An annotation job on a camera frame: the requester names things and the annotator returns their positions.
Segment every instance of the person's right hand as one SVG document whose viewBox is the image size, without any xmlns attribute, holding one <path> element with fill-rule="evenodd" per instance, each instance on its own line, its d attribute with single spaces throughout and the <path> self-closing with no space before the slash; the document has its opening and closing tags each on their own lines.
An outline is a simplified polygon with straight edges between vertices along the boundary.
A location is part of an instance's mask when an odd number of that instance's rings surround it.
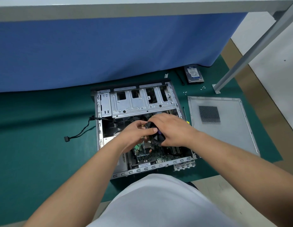
<svg viewBox="0 0 293 227">
<path fill-rule="evenodd" d="M 192 139 L 199 131 L 190 126 L 185 120 L 171 114 L 160 113 L 153 115 L 149 120 L 164 134 L 165 140 L 162 146 L 189 147 Z"/>
</svg>

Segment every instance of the green anti-static mat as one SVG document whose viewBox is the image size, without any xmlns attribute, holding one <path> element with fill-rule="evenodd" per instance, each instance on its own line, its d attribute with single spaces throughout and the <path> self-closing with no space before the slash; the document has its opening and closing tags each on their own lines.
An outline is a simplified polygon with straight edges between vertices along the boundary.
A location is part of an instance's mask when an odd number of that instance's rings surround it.
<svg viewBox="0 0 293 227">
<path fill-rule="evenodd" d="M 241 98 L 262 158 L 282 160 L 253 108 L 248 104 L 235 79 L 216 95 L 216 84 L 227 73 L 222 57 L 210 68 L 201 68 L 204 83 L 181 85 L 175 72 L 171 79 L 181 106 L 189 116 L 187 96 Z M 66 143 L 64 136 L 79 133 L 95 114 L 91 87 L 164 78 L 167 71 L 157 71 L 122 80 L 88 86 L 32 92 L 0 93 L 0 225 L 26 220 L 62 183 L 96 152 L 96 129 L 92 122 L 79 138 Z M 172 175 L 184 182 L 217 175 L 204 160 L 196 167 L 173 172 L 167 167 L 112 180 L 102 201 L 112 200 L 130 183 L 149 173 Z"/>
</svg>

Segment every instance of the ventilation grille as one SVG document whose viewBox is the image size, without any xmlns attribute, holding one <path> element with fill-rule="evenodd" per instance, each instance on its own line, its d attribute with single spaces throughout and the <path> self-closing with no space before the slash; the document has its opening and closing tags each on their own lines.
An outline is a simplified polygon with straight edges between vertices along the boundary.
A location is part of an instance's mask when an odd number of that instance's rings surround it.
<svg viewBox="0 0 293 227">
<path fill-rule="evenodd" d="M 221 124 L 217 107 L 199 106 L 202 124 Z"/>
</svg>

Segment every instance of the person's left hand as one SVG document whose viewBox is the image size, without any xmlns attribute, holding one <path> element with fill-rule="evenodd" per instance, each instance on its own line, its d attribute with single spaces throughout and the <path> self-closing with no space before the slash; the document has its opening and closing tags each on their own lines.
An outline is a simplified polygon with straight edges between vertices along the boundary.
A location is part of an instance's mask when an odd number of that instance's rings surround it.
<svg viewBox="0 0 293 227">
<path fill-rule="evenodd" d="M 153 135 L 158 131 L 157 128 L 146 129 L 142 126 L 146 123 L 147 121 L 136 120 L 114 138 L 114 140 L 118 140 L 118 142 L 124 144 L 123 153 L 129 152 L 134 146 L 142 143 L 146 136 Z"/>
</svg>

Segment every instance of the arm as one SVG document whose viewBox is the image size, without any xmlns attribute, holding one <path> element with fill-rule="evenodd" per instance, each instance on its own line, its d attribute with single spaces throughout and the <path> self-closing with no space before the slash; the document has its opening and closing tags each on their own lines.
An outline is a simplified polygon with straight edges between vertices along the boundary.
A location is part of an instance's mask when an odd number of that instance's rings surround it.
<svg viewBox="0 0 293 227">
<path fill-rule="evenodd" d="M 131 123 L 108 142 L 49 197 L 23 227 L 87 226 L 95 215 L 120 155 L 141 143 L 141 137 L 157 132 L 156 128 L 140 129 L 145 123 L 141 120 Z"/>
<path fill-rule="evenodd" d="M 293 226 L 291 174 L 250 152 L 197 131 L 176 116 L 162 113 L 149 121 L 165 135 L 163 146 L 190 148 L 270 221 L 278 226 Z"/>
</svg>

